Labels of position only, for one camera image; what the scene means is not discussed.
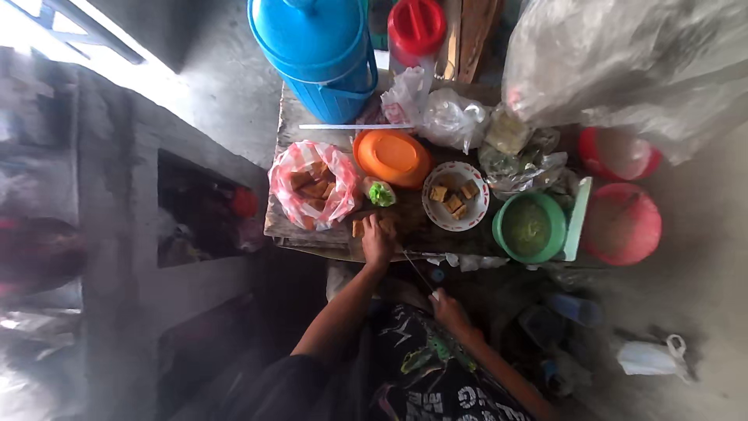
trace red bowl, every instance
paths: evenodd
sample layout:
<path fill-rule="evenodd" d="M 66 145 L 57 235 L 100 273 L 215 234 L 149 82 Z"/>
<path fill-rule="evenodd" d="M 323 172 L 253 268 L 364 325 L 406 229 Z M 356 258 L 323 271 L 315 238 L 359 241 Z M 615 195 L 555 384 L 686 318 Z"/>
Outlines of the red bowl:
<path fill-rule="evenodd" d="M 660 243 L 662 217 L 647 192 L 635 184 L 608 184 L 592 194 L 582 247 L 615 266 L 651 255 Z"/>
<path fill-rule="evenodd" d="M 601 129 L 597 127 L 587 127 L 582 130 L 579 136 L 579 156 L 584 162 L 584 166 L 594 175 L 602 178 L 606 178 L 610 181 L 632 181 L 646 178 L 652 175 L 653 172 L 660 165 L 662 160 L 662 153 L 650 145 L 649 142 L 638 140 L 638 142 L 644 142 L 647 149 L 644 150 L 645 156 L 639 159 L 634 157 L 627 157 L 623 154 L 616 153 L 613 150 L 603 150 L 603 148 L 610 147 L 610 142 L 618 140 L 621 142 L 625 138 L 620 137 L 620 132 L 616 132 L 612 129 Z M 598 141 L 609 142 L 608 145 L 601 148 Z M 612 162 L 610 155 L 619 158 L 616 163 Z M 623 175 L 623 172 L 633 172 L 631 175 Z"/>

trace white plastic straw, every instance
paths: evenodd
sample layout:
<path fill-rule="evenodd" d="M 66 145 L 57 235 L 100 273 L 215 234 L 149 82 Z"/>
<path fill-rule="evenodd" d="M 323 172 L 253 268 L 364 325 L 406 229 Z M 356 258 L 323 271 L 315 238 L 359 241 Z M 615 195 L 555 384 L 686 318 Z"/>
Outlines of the white plastic straw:
<path fill-rule="evenodd" d="M 413 124 L 299 124 L 299 129 L 348 129 L 348 130 L 368 130 L 368 129 L 411 129 Z"/>

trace hand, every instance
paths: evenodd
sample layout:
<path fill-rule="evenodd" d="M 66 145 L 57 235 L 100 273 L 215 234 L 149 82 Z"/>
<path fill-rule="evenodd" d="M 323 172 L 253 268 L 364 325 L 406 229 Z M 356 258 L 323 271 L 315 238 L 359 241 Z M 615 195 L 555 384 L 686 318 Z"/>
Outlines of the hand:
<path fill-rule="evenodd" d="M 459 301 L 447 295 L 444 288 L 436 290 L 439 295 L 437 300 L 429 295 L 429 300 L 434 306 L 434 318 L 444 326 L 460 342 L 470 339 L 483 340 L 483 333 L 477 327 L 470 324 L 468 315 L 460 305 Z"/>
<path fill-rule="evenodd" d="M 377 269 L 386 269 L 390 265 L 392 255 L 395 254 L 394 238 L 381 229 L 376 213 L 367 216 L 361 222 L 364 223 L 364 238 L 361 239 L 361 246 L 364 248 L 367 264 Z"/>

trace orange plastic bowl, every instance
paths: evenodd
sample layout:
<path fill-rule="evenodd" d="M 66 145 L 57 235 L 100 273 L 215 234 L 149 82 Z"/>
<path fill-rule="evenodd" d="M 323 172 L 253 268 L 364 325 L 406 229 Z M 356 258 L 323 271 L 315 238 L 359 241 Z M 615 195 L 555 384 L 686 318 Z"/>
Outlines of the orange plastic bowl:
<path fill-rule="evenodd" d="M 353 142 L 353 157 L 368 175 L 405 189 L 419 189 L 434 167 L 431 154 L 399 130 L 365 130 Z"/>

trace fried tofu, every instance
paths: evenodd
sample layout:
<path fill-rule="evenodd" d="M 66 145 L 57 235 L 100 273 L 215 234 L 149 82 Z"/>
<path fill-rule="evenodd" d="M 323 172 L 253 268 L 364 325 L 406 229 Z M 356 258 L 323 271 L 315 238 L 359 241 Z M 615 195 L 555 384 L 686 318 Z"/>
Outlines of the fried tofu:
<path fill-rule="evenodd" d="M 309 171 L 315 180 L 322 178 L 322 173 L 328 169 L 327 164 L 322 161 L 316 161 L 311 164 L 312 169 Z"/>
<path fill-rule="evenodd" d="M 318 211 L 322 212 L 322 211 L 323 211 L 323 210 L 325 209 L 325 204 L 326 204 L 327 202 L 325 202 L 325 201 L 324 201 L 324 200 L 322 200 L 322 199 L 307 199 L 307 203 L 308 203 L 308 204 L 309 204 L 309 206 L 311 206 L 312 208 L 315 208 L 315 209 L 317 209 Z"/>
<path fill-rule="evenodd" d="M 325 193 L 322 194 L 322 198 L 324 200 L 327 200 L 330 197 L 330 194 L 332 194 L 332 191 L 335 190 L 335 183 L 328 184 L 327 190 L 325 190 Z"/>
<path fill-rule="evenodd" d="M 303 186 L 314 181 L 312 174 L 308 172 L 292 172 L 289 175 L 289 182 L 291 183 L 291 190 L 296 191 L 301 189 Z"/>
<path fill-rule="evenodd" d="M 301 218 L 301 223 L 304 224 L 304 229 L 308 229 L 310 231 L 314 230 L 314 218 L 313 217 L 304 215 Z"/>
<path fill-rule="evenodd" d="M 324 199 L 325 192 L 328 188 L 328 182 L 325 180 L 317 181 L 314 184 L 307 184 L 306 186 L 299 189 L 306 197 L 310 199 Z"/>
<path fill-rule="evenodd" d="M 448 190 L 457 190 L 457 180 L 453 174 L 444 174 L 437 179 L 437 184 L 446 187 Z"/>
<path fill-rule="evenodd" d="M 395 238 L 397 231 L 395 230 L 395 221 L 390 218 L 384 218 L 379 221 L 379 227 L 385 234 L 390 238 Z"/>
<path fill-rule="evenodd" d="M 444 202 L 444 196 L 447 195 L 447 188 L 444 186 L 433 186 L 431 188 L 431 194 L 429 195 L 429 199 L 435 200 L 437 202 Z"/>
<path fill-rule="evenodd" d="M 462 200 L 460 200 L 457 195 L 451 195 L 449 200 L 444 202 L 444 207 L 447 208 L 449 213 L 455 213 L 455 211 L 457 211 L 462 205 Z"/>
<path fill-rule="evenodd" d="M 364 236 L 364 222 L 363 221 L 353 221 L 353 233 L 354 238 L 359 238 Z"/>
<path fill-rule="evenodd" d="M 335 181 L 335 174 L 333 174 L 327 166 L 325 166 L 325 169 L 322 171 L 321 177 L 323 180 L 327 180 L 330 182 Z"/>
<path fill-rule="evenodd" d="M 454 219 L 462 219 L 463 216 L 468 212 L 468 206 L 462 205 L 457 210 L 452 212 L 452 218 Z"/>
<path fill-rule="evenodd" d="M 463 184 L 462 187 L 460 187 L 460 191 L 462 191 L 462 194 L 465 195 L 466 199 L 472 199 L 475 195 L 480 193 L 480 189 L 478 189 L 478 186 L 475 184 L 475 181 L 472 181 L 472 180 Z"/>

